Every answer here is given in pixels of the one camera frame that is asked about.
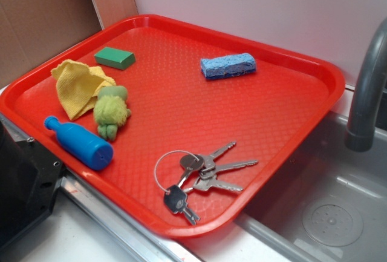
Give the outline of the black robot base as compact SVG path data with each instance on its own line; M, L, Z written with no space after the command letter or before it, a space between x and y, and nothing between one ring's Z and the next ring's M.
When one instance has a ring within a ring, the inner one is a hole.
M1 250L49 217L63 162L37 140L15 141L1 125Z

